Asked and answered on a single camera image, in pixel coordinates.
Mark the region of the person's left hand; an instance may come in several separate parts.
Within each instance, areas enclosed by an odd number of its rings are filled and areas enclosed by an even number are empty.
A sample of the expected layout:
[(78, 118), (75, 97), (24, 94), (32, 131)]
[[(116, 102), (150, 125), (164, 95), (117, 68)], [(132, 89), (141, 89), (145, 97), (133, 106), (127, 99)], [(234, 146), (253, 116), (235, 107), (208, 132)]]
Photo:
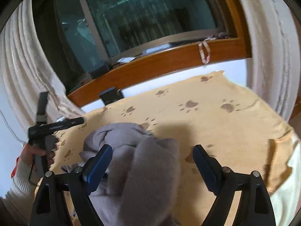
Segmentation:
[(30, 146), (29, 144), (27, 144), (21, 155), (20, 155), (20, 159), (27, 164), (28, 167), (31, 167), (33, 164), (33, 158), (35, 155), (38, 156), (46, 156), (47, 157), (47, 161), (49, 165), (54, 164), (54, 159), (55, 159), (55, 151), (56, 151), (57, 147), (55, 145), (55, 148), (47, 155), (45, 150), (42, 150), (36, 146)]

